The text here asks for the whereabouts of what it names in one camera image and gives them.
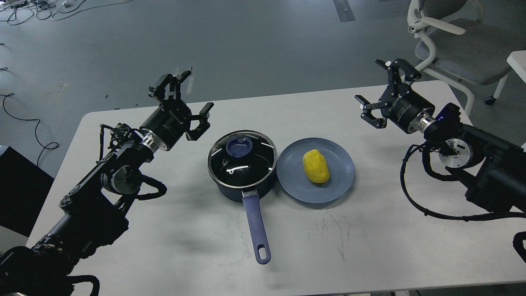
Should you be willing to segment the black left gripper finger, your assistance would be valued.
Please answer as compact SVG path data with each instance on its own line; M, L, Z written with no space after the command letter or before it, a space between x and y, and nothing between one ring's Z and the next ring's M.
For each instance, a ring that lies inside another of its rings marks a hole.
M194 120L198 121L198 125L195 129L189 129L186 131L186 138L188 141L197 141L204 133L210 128L209 112L214 107L214 103L208 102L201 109L199 114L188 116L188 120L191 123Z
M148 96L159 103L175 102L182 99L182 83L192 75L191 70L181 74L162 75L154 86L148 88Z

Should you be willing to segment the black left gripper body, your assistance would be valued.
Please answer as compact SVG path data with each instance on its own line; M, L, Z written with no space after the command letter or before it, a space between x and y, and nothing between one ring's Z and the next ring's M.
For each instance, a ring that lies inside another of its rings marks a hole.
M197 129L191 130L191 109L182 99L165 100L139 127L143 135L153 133L160 150L171 148L186 134L187 140L197 141L200 134Z

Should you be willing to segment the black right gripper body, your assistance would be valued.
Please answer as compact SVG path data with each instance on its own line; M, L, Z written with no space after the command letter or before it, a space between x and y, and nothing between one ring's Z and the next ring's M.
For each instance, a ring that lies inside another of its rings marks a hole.
M420 113L433 115L435 106L413 91L407 84L387 86L379 99L380 112L407 134L416 132L417 117Z

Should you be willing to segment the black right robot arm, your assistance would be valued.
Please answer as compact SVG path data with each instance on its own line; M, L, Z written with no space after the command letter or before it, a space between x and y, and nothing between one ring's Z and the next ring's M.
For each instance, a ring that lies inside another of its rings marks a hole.
M435 106L413 90L422 77L406 60L376 60L387 72L388 84L379 101L370 103L362 95L361 118L376 129L391 121L406 134L420 132L424 142L411 145L400 169L400 181L408 201L425 216L442 220L492 221L525 218L525 150L482 129L461 122L460 107L447 105L434 116ZM406 165L420 152L428 176L443 182L460 182L466 200L485 214L452 216L419 205L406 189Z

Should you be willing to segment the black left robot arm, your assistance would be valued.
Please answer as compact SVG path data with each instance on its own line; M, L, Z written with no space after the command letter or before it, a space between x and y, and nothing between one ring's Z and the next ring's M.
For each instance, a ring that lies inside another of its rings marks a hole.
M96 166L60 201L64 217L33 247L14 247L1 256L2 296L70 296L85 282L92 284L92 296L99 294L96 276L72 275L76 264L128 230L126 214L134 201L167 192L140 167L182 136L197 141L210 127L213 103L194 115L182 100L182 83L191 74L162 75L148 89L159 107L138 129L122 123L110 128L109 152L100 153Z

